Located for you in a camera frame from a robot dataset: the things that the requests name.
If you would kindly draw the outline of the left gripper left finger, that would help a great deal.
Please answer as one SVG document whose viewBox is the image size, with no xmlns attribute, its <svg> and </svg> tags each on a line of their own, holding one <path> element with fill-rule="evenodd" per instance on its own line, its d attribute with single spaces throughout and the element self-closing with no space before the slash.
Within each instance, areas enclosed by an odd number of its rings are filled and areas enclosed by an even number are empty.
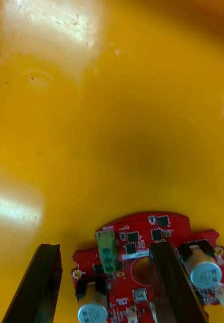
<svg viewBox="0 0 224 323">
<path fill-rule="evenodd" d="M 62 272 L 60 245 L 40 244 L 2 322 L 53 322 Z"/>
</svg>

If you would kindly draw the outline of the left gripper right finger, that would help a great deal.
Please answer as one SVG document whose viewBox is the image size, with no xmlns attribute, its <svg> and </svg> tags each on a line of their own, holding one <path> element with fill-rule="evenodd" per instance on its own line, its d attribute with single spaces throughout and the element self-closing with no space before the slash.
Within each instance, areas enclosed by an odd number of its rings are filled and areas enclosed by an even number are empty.
<svg viewBox="0 0 224 323">
<path fill-rule="evenodd" d="M 169 243 L 150 245 L 148 270 L 157 322 L 208 322 Z"/>
</svg>

